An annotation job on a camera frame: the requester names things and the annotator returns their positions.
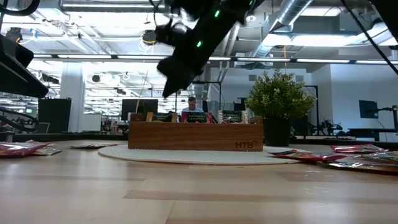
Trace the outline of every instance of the man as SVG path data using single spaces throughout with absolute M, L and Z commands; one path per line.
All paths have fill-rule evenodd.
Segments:
M 184 108 L 182 112 L 196 112 L 196 113 L 204 113 L 202 108 L 197 107 L 197 99 L 195 97 L 191 96 L 188 99 L 188 104 L 189 107 Z

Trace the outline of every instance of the white column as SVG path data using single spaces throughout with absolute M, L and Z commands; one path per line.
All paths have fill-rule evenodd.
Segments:
M 60 98 L 71 98 L 69 132 L 81 132 L 85 106 L 86 78 L 82 63 L 63 63 Z
M 398 50 L 391 50 L 393 60 L 398 60 Z

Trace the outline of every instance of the black chair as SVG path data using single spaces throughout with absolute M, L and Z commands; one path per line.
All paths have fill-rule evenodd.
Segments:
M 49 131 L 50 125 L 51 125 L 50 123 L 39 122 L 39 124 L 36 127 L 36 132 L 35 133 L 47 134 L 48 131 Z

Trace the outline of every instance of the wooden planter box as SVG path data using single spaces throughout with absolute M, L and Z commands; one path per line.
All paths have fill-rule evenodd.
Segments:
M 130 122 L 130 149 L 262 151 L 262 124 Z

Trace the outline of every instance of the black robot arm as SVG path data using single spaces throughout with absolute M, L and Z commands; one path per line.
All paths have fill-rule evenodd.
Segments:
M 255 0 L 168 0 L 172 12 L 184 9 L 198 19 L 186 32 L 172 26 L 157 26 L 156 41 L 175 47 L 172 56 L 161 60 L 157 69 L 167 77 L 163 97 L 187 89 L 193 79 L 202 74 L 203 67 L 236 22 L 244 23 Z

